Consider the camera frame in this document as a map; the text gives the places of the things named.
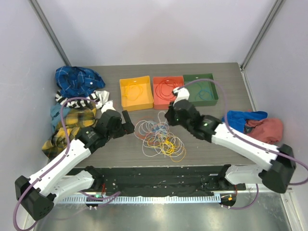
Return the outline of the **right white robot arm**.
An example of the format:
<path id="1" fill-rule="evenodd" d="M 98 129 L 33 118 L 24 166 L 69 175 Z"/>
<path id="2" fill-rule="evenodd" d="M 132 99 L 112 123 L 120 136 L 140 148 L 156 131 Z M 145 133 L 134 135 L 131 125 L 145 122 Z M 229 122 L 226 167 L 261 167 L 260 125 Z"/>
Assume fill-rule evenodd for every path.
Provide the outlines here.
<path id="1" fill-rule="evenodd" d="M 253 166 L 228 165 L 217 178 L 221 189 L 248 183 L 263 184 L 276 193 L 286 192 L 296 169 L 290 146 L 277 147 L 228 130 L 225 123 L 211 115 L 201 115 L 187 100 L 171 102 L 165 117 L 169 125 L 180 125 L 195 138 L 226 147 L 254 162 Z"/>

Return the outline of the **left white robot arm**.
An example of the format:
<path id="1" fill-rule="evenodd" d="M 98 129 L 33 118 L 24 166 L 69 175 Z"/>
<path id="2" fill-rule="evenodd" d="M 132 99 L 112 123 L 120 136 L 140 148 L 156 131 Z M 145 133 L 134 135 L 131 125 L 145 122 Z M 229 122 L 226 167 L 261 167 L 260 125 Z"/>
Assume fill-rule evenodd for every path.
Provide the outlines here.
<path id="1" fill-rule="evenodd" d="M 20 176 L 15 181 L 16 198 L 33 220 L 47 216 L 54 205 L 71 194 L 102 188 L 103 175 L 93 166 L 63 179 L 78 163 L 102 148 L 110 139 L 134 132 L 127 111 L 119 113 L 114 108 L 105 110 L 95 127 L 82 128 L 69 147 L 30 177 Z"/>

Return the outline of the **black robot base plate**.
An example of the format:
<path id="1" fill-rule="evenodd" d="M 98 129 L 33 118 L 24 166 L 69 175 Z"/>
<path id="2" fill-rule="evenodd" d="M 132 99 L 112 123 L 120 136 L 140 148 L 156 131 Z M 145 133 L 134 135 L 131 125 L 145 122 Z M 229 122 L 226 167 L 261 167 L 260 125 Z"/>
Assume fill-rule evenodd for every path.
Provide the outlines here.
<path id="1" fill-rule="evenodd" d="M 226 166 L 84 168 L 98 177 L 89 192 L 107 195 L 120 192 L 121 196 L 129 197 L 192 197 L 211 196 L 218 191 L 244 191 L 245 184 L 233 186 L 223 178 L 226 169 Z"/>

